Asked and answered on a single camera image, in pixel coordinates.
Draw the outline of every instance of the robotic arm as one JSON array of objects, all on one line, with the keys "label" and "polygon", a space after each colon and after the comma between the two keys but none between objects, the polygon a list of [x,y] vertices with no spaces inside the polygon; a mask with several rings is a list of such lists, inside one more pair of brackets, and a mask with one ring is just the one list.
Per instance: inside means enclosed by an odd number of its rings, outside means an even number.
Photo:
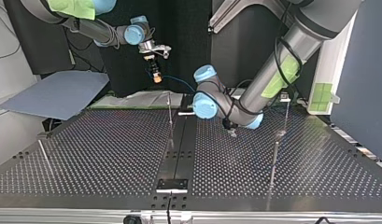
[{"label": "robotic arm", "polygon": [[28,11],[40,20],[60,24],[69,28],[73,33],[83,34],[93,39],[99,47],[112,46],[118,49],[120,45],[138,45],[139,52],[148,62],[153,80],[155,83],[162,81],[157,58],[163,56],[167,59],[171,48],[165,45],[155,45],[153,40],[154,28],[149,27],[149,22],[145,16],[131,19],[130,25],[112,27],[100,20],[83,20],[53,12],[46,0],[21,0],[21,2]]},{"label": "robotic arm", "polygon": [[[307,60],[325,40],[335,38],[358,10],[362,0],[289,0],[295,7],[295,23],[277,46],[277,58],[284,76],[293,82],[301,63]],[[233,99],[219,82],[211,65],[198,69],[194,75],[199,84],[193,100],[195,114],[202,119],[218,115],[227,120],[224,126],[237,125],[256,129],[263,114],[262,109],[285,87],[278,73],[275,55],[272,54],[239,100]]]}]

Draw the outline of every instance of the yellow object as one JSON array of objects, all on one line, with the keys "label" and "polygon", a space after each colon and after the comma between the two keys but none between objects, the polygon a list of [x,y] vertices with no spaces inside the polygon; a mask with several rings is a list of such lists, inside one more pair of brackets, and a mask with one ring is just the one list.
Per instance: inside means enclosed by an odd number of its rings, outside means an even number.
[{"label": "yellow object", "polygon": [[[281,64],[281,69],[283,70],[284,76],[287,78],[289,83],[292,83],[296,80],[296,78],[298,78],[296,73],[298,72],[299,64],[291,55],[287,56],[287,58]],[[287,83],[283,80],[280,72],[277,70],[275,76],[272,78],[272,80],[270,80],[269,85],[267,85],[263,91],[262,97],[273,98],[280,92],[281,89],[286,88],[287,86]]]},{"label": "yellow object", "polygon": [[48,0],[50,10],[81,19],[95,19],[93,0]]}]

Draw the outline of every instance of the orange object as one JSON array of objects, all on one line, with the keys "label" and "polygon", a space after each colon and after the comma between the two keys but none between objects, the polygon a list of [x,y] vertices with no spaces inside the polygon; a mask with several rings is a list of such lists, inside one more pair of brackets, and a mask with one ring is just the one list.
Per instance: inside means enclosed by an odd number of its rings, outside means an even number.
[{"label": "orange object", "polygon": [[154,81],[155,83],[161,83],[161,82],[162,82],[162,77],[154,77],[154,78],[153,78],[153,81]]}]

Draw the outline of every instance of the hole pattern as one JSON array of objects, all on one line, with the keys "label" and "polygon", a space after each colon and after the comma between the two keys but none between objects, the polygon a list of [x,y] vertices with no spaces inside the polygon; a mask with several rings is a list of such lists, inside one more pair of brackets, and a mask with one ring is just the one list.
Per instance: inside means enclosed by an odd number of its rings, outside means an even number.
[{"label": "hole pattern", "polygon": [[[284,123],[285,110],[275,108],[266,112],[260,128],[239,128],[233,138],[220,119],[199,119],[192,195],[265,198],[276,136]],[[291,111],[287,127],[278,151],[273,197],[382,197],[382,179],[362,165],[366,159],[348,152],[354,147],[333,139],[322,121]]]},{"label": "hole pattern", "polygon": [[0,175],[0,194],[148,196],[170,126],[164,110],[88,111]]}]

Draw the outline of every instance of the perforated metal table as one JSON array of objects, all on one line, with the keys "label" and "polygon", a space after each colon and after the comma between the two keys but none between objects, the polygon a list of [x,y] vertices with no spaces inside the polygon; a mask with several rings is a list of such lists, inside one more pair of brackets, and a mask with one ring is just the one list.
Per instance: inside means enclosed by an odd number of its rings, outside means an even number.
[{"label": "perforated metal table", "polygon": [[[271,109],[231,137],[219,119],[174,116],[171,128],[166,110],[89,110],[0,167],[0,209],[382,213],[382,168],[295,109],[270,188],[284,119]],[[165,179],[188,192],[168,202]]]}]

